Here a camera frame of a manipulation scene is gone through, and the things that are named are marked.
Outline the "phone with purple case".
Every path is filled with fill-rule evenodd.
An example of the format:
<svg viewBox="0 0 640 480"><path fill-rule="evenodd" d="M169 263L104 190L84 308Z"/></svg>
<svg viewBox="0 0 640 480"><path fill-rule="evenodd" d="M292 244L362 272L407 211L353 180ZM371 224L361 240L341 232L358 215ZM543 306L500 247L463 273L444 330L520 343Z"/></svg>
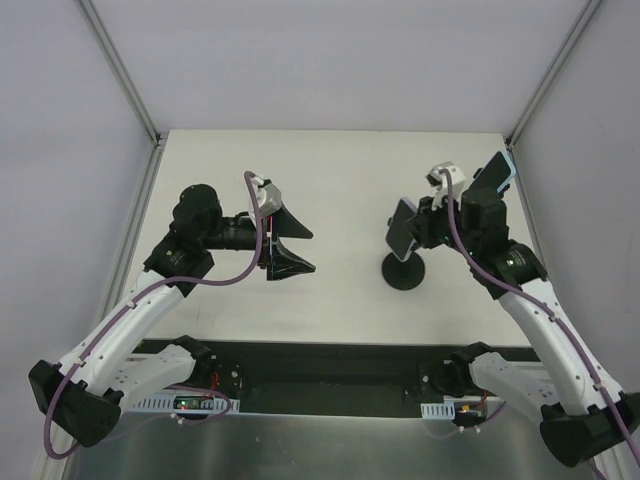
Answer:
<svg viewBox="0 0 640 480"><path fill-rule="evenodd" d="M418 243L411 232L411 220L417 213L415 204L402 197L389 218L385 241L393 256L400 262L406 262L417 249Z"/></svg>

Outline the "black phone stand round base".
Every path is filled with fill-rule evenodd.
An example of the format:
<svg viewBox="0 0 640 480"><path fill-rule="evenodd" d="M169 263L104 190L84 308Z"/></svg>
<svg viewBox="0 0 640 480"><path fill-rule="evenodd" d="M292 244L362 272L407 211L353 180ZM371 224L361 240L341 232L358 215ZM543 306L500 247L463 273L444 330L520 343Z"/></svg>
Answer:
<svg viewBox="0 0 640 480"><path fill-rule="evenodd" d="M381 265L385 282L393 289L408 291L419 286L425 278L425 263L416 253L411 253L405 262L389 253Z"/></svg>

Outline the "phone with blue case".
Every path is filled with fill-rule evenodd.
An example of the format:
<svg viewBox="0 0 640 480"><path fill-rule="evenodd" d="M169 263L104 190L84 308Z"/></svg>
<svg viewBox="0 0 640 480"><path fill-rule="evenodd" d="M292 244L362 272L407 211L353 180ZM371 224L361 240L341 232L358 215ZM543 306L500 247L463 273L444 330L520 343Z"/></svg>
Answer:
<svg viewBox="0 0 640 480"><path fill-rule="evenodd" d="M469 189L491 189L503 196L515 176L516 166L511 156L507 152L498 151L483 168L474 173Z"/></svg>

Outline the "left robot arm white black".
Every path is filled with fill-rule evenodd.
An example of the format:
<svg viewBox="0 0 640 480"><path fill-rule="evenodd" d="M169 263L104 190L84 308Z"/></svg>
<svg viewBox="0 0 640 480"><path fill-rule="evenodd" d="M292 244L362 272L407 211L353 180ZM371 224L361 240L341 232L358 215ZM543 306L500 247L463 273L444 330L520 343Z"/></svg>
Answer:
<svg viewBox="0 0 640 480"><path fill-rule="evenodd" d="M128 367L125 362L154 325L198 285L212 285L213 251L250 251L248 267L226 280L234 285L256 268L269 281L309 274L315 266L289 251L285 238L312 238L312 232L284 206L280 190L268 179L246 180L250 208L223 214L215 189L187 187L179 196L168 233L144 263L129 292L73 350L56 362L38 361L28 374L39 410L45 416L47 454L57 459L51 427L57 425L77 446L90 448L107 438L121 416L165 388L220 398L224 412L241 388L238 367L222 366L201 341L183 335L159 353Z"/></svg>

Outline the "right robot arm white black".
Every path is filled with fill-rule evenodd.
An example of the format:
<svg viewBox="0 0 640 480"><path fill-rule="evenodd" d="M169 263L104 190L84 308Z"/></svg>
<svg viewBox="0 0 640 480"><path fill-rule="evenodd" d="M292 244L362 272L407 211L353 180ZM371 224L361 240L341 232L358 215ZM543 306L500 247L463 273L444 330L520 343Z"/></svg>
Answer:
<svg viewBox="0 0 640 480"><path fill-rule="evenodd" d="M460 199L438 193L413 205L398 202L391 228L406 249L447 246L464 257L474 279L511 316L549 376L539 382L511 366L493 348L467 347L450 369L461 394L484 389L537 425L547 449L574 467L626 443L639 427L639 395L627 393L595 359L560 305L533 251L509 237L507 206L492 189L469 189Z"/></svg>

